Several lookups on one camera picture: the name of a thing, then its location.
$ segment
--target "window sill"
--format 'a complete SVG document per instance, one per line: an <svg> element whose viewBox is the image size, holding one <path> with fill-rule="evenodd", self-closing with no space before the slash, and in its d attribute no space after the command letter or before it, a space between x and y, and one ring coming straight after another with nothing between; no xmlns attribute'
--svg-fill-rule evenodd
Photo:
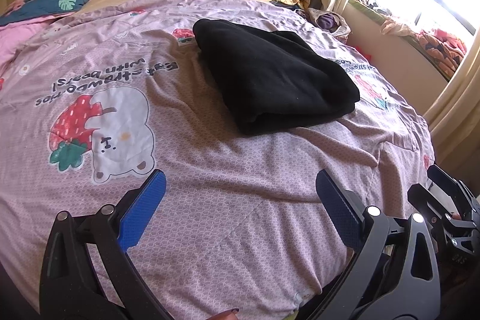
<svg viewBox="0 0 480 320"><path fill-rule="evenodd" d="M361 12L363 15L371 19L376 24L382 26L383 23L386 21L386 18L382 15L373 11L372 9L366 7L364 4L356 1L356 0L349 0L349 4ZM443 78L448 82L450 81L450 76L448 76L440 67L438 66L438 61L431 57L421 46L420 44L410 36L398 36L402 38L407 43L409 43L412 47L414 47L423 57L425 57L431 65L435 67L435 69L443 76Z"/></svg>

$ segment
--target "red strawberry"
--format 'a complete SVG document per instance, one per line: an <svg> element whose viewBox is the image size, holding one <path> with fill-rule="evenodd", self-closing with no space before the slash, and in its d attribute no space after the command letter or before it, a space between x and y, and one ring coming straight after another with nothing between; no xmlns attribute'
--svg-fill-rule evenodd
<svg viewBox="0 0 480 320"><path fill-rule="evenodd" d="M91 95L80 95L55 121L51 131L49 145L52 151L62 141L77 139L80 144L87 144L87 151L92 149L92 133L94 129L85 129L85 122L90 117L102 114L102 105L97 102L90 105Z"/></svg>

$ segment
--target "black cloth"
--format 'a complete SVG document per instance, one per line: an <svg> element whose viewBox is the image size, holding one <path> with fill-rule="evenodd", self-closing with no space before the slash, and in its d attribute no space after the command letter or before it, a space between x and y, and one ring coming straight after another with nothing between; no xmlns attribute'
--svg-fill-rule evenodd
<svg viewBox="0 0 480 320"><path fill-rule="evenodd" d="M223 102L245 134L333 121L360 100L342 67L318 56L296 33L209 19L197 21L193 32Z"/></svg>

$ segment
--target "textured blue pad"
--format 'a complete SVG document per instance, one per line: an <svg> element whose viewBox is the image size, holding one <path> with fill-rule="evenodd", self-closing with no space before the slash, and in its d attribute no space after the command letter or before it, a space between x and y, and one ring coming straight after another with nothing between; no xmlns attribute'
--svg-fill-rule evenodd
<svg viewBox="0 0 480 320"><path fill-rule="evenodd" d="M158 171L142 186L143 190L120 220L118 244L124 252L135 247L143 235L145 228L157 210L165 190L167 179L162 171Z"/></svg>
<svg viewBox="0 0 480 320"><path fill-rule="evenodd" d="M315 186L318 197L320 197L343 244L353 248L357 253L360 252L363 248L363 241L361 238L362 219L359 217L359 213L363 211L359 211L358 209L355 211L354 209L354 201L357 202L357 205L358 203L362 203L358 199L358 196L347 190L344 190L345 194L343 194L325 170L321 170L318 173ZM352 200L347 197L357 197L357 199Z"/></svg>

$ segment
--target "white bear print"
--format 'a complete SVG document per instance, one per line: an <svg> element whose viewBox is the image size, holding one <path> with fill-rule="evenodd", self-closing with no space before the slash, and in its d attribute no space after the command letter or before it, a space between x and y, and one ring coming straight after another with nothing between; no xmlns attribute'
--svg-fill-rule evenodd
<svg viewBox="0 0 480 320"><path fill-rule="evenodd" d="M100 103L102 114L89 118L85 129L94 128L92 152L94 181L134 171L148 174L154 167L154 137L146 125L148 102L132 87L112 87L95 93L90 105Z"/></svg>

